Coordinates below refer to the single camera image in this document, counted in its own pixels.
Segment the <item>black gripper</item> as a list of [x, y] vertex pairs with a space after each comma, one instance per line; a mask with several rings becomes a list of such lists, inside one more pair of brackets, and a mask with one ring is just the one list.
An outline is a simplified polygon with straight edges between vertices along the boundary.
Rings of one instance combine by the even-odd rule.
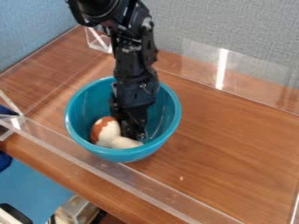
[[117, 118], [123, 135], [135, 140], [146, 139], [147, 110], [159, 90], [158, 60], [154, 27], [143, 26], [141, 35], [114, 35], [113, 49], [117, 60], [110, 100], [111, 115]]

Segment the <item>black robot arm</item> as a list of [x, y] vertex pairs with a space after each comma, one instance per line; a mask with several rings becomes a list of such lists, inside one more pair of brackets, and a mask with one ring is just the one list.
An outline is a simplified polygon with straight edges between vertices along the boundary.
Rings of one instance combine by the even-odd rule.
[[142, 0], [66, 0], [73, 16], [86, 27], [101, 27], [111, 38], [117, 60], [110, 109], [125, 137], [146, 139], [147, 111], [161, 84], [155, 23]]

